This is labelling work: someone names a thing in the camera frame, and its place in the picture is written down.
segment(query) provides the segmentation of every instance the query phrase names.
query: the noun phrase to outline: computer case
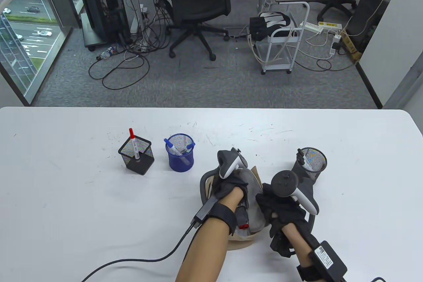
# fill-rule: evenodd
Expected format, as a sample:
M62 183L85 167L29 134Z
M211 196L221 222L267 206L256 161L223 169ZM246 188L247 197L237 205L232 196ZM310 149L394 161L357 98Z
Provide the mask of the computer case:
M98 37L107 43L130 43L131 34L123 0L83 1L91 28Z

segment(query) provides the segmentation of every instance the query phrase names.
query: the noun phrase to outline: label sticker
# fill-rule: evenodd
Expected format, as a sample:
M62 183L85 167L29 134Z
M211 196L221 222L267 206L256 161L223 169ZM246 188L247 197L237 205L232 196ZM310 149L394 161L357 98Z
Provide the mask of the label sticker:
M320 246L316 250L314 250L314 253L316 254L317 258L320 259L320 262L322 262L322 264L325 266L326 270L328 270L333 264L333 261L326 253L325 249Z

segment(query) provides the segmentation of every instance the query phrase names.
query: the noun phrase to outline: human arm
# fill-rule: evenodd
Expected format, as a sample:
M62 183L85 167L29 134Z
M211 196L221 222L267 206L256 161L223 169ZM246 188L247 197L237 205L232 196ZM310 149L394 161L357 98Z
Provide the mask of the human arm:
M301 267L311 267L313 262L308 257L308 254L312 252L312 249L304 240L304 238L302 238L295 225L293 223L287 224L282 228L282 232L295 249L295 254ZM320 279L316 282L326 282L326 280Z
M235 212L244 192L235 187L219 203ZM179 269L176 282L215 282L225 261L228 248L228 225L209 218L201 226Z

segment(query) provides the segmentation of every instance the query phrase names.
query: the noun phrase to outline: metal cart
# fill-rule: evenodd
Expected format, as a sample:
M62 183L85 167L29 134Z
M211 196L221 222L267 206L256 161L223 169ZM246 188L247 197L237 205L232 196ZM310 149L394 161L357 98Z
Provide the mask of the metal cart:
M296 2L283 2L281 4L287 4L287 11L284 12L294 23L294 28L284 27L275 30L270 37L266 37L260 42L255 42L255 48L257 51L258 57L265 61L262 63L261 74L265 75L268 70L286 70L287 74L292 72L292 67L295 63L295 58L298 53L299 45L301 43L302 35L304 34L305 24L307 23L308 13L310 12L310 6L307 2L296 1ZM289 12L289 6L291 4L300 4L307 8L307 11L304 16L304 23L301 27L298 26L298 23L295 22L292 14ZM292 30L293 36L288 37L275 37L275 34L280 31L290 31ZM279 56L275 59L275 55L281 50L285 42L296 43L295 52L291 55L289 48L284 47Z

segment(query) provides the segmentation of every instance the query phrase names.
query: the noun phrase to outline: hand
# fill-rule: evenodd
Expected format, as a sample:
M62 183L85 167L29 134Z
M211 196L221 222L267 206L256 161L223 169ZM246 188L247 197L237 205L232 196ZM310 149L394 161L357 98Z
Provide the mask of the hand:
M235 188L238 188L243 192L242 197L239 199L241 200L243 198L247 198L247 185L248 183L244 182L242 179L234 176L233 174L229 175L225 179L221 179L219 176L215 176L212 184L212 192L217 199L222 199L228 196L229 193L232 193Z
M289 223L294 223L304 229L309 229L305 220L305 210L299 206L291 197L276 196L270 184L263 184L263 194L257 194L255 200L260 206L267 223L272 224L275 231L281 230Z

